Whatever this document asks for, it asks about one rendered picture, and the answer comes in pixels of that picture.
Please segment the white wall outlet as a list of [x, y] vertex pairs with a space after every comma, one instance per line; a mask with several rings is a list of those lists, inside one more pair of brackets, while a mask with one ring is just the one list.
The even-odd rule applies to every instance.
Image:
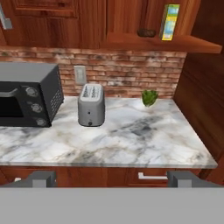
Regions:
[[86, 67], [76, 65], [73, 67], [76, 84], [83, 85], [87, 83]]

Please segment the wooden wall cabinet door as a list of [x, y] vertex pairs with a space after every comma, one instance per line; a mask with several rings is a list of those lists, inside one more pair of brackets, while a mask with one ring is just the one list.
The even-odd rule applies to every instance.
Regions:
[[12, 23], [8, 46], [97, 49], [105, 38], [106, 0], [0, 0]]

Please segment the wooden open shelf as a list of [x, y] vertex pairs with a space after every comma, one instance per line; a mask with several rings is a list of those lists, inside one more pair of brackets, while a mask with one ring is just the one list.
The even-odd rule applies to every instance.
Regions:
[[[162, 41], [159, 30], [166, 4], [179, 4], [172, 41]], [[201, 0], [107, 0], [106, 38], [108, 49], [220, 53], [222, 46], [192, 35]], [[155, 30], [154, 38], [137, 35], [139, 29]]]

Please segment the grey toaster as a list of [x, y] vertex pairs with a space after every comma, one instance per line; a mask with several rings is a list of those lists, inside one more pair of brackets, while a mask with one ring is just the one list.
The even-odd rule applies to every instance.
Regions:
[[87, 83], [78, 97], [78, 123], [84, 127], [99, 127], [105, 121], [105, 97], [101, 84]]

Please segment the black toaster oven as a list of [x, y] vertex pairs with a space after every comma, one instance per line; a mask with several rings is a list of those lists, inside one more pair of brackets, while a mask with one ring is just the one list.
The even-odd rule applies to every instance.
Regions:
[[52, 126], [64, 95], [53, 63], [0, 62], [0, 126]]

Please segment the wooden tall side cabinet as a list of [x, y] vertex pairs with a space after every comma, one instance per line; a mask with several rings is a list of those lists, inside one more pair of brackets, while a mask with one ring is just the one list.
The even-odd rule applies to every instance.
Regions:
[[174, 101], [218, 164], [199, 176], [224, 186], [224, 0], [201, 0], [192, 35], [221, 51], [186, 56]]

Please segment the dark brown round object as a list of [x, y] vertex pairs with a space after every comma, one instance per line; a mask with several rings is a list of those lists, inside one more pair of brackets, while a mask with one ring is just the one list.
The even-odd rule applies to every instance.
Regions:
[[148, 29], [139, 29], [137, 31], [137, 35], [142, 38], [154, 38], [156, 36], [156, 31]]

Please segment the green vegetable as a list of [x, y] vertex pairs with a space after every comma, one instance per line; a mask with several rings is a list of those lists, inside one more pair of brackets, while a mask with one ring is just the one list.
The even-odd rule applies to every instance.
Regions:
[[158, 98], [158, 92], [155, 90], [144, 90], [142, 92], [143, 105], [149, 107], [155, 103]]

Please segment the wooden drawer front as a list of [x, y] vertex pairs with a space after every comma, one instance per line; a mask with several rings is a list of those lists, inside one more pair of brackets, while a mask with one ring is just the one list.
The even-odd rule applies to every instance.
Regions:
[[[188, 170], [188, 168], [129, 168], [126, 183], [132, 187], [165, 187], [168, 181], [167, 172]], [[189, 171], [199, 175], [201, 169]]]

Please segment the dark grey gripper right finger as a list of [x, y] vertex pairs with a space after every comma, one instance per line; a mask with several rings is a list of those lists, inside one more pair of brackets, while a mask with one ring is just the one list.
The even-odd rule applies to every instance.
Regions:
[[182, 188], [211, 188], [220, 185], [197, 177], [190, 171], [168, 171], [168, 186]]

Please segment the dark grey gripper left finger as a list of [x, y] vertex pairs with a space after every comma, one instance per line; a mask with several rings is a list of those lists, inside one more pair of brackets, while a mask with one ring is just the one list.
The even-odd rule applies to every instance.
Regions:
[[3, 187], [47, 188], [57, 185], [55, 171], [34, 171], [27, 178], [14, 181]]

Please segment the yellow and blue box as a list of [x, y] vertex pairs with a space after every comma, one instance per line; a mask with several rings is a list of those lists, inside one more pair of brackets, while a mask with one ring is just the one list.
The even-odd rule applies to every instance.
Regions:
[[164, 13], [159, 30], [159, 37], [162, 41], [172, 41], [176, 23], [179, 16], [180, 5], [168, 3], [164, 6]]

